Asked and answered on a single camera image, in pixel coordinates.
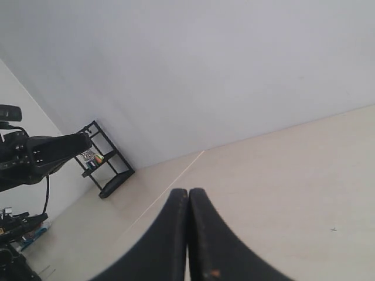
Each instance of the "floor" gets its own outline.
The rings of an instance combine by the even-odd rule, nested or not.
[[[374,167],[368,107],[141,169],[106,200],[92,189],[26,255],[43,280],[88,280],[132,247],[171,189],[203,187],[289,277],[375,280]]]

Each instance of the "white wall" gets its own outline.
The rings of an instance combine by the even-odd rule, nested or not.
[[[30,136],[58,136],[61,132],[32,99],[20,82],[0,61],[0,104],[17,105],[22,108],[23,120],[17,125],[24,127]],[[91,186],[81,176],[81,168],[75,161],[68,162],[50,177],[50,200],[47,213],[55,219]],[[13,207],[15,213],[29,211],[40,214],[46,196],[46,182],[32,186],[20,186],[0,193],[0,208]]]
[[[375,103],[375,2],[0,2],[0,57],[136,167]]]

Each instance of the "black metal shelf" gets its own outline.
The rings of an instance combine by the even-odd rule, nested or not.
[[[91,127],[95,127],[97,129],[97,132],[95,133],[92,133],[91,131]],[[95,142],[93,141],[93,138],[97,135],[101,135],[105,140],[106,142],[112,147],[112,151],[111,152],[108,152],[107,154],[103,155],[104,156],[104,159],[103,161],[95,168],[92,168],[92,169],[88,169],[85,167],[84,163],[82,163],[80,161],[80,159],[78,157],[75,157],[75,160],[78,162],[78,164],[82,167],[82,169],[84,170],[84,172],[82,173],[82,176],[83,177],[89,177],[90,179],[92,179],[92,181],[95,183],[95,185],[100,189],[100,194],[99,194],[99,197],[100,198],[107,198],[109,195],[111,195],[120,185],[123,184],[123,182],[125,182],[127,179],[130,178],[130,176],[132,174],[134,174],[134,169],[130,166],[130,164],[127,162],[127,160],[125,159],[125,157],[123,157],[123,155],[121,154],[121,152],[116,148],[116,146],[111,142],[111,140],[109,139],[109,137],[104,133],[104,131],[101,129],[101,127],[98,125],[98,123],[96,123],[96,121],[93,121],[92,123],[88,124],[87,126],[85,126],[82,130],[80,130],[79,132],[86,132],[89,134],[89,137],[91,139],[91,143],[93,144],[93,147],[98,151],[98,153],[100,153],[101,155],[103,155],[103,153],[100,151],[99,147],[95,144]],[[124,164],[126,165],[126,167],[128,168],[128,170],[124,171],[124,172],[118,172],[114,166],[110,163],[110,160],[114,157],[114,156],[118,156],[122,162],[124,162]],[[110,168],[114,171],[114,173],[116,174],[104,187],[102,187],[98,181],[93,177],[93,173],[98,170],[101,166],[103,166],[104,164],[108,164],[110,166]]]

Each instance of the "light wooden floor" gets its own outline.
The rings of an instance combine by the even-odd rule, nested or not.
[[[92,189],[30,247],[48,281],[88,280],[146,231],[169,191],[206,189],[234,232],[295,280],[375,280],[375,107],[137,171]]]

